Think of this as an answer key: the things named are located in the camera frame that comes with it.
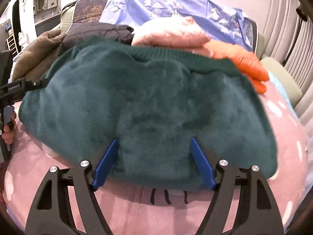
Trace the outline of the person left hand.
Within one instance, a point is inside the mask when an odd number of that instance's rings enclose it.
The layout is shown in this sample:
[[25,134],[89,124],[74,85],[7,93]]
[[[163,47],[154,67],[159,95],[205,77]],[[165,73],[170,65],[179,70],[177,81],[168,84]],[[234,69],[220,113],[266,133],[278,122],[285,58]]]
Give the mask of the person left hand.
[[16,112],[13,111],[11,115],[11,121],[4,126],[2,133],[2,139],[7,145],[11,145],[15,138],[15,126],[16,126]]

